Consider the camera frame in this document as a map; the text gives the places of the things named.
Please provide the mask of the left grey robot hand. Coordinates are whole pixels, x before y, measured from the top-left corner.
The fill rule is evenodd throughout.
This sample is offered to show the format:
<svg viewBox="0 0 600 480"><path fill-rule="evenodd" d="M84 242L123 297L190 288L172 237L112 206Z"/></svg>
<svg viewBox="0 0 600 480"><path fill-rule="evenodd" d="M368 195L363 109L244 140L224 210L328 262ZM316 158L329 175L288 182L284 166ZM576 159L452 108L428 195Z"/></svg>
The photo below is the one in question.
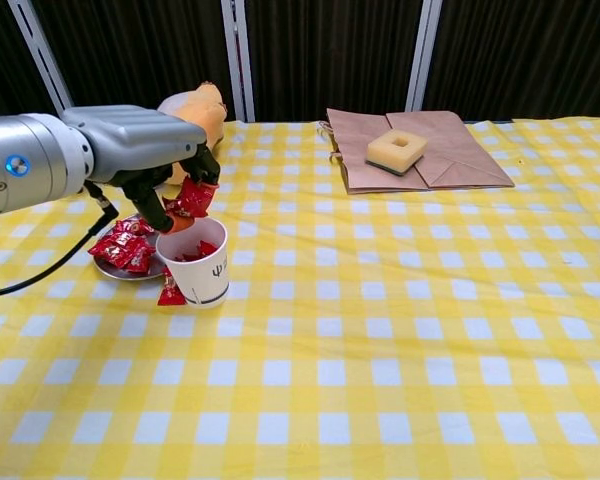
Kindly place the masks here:
<svg viewBox="0 0 600 480"><path fill-rule="evenodd" d="M133 105L73 107L61 120L88 141L94 164L87 179L120 188L155 230L172 234L189 228L191 218L165 210L155 188L178 163L196 182L218 183L221 167L207 146L203 128Z"/></svg>

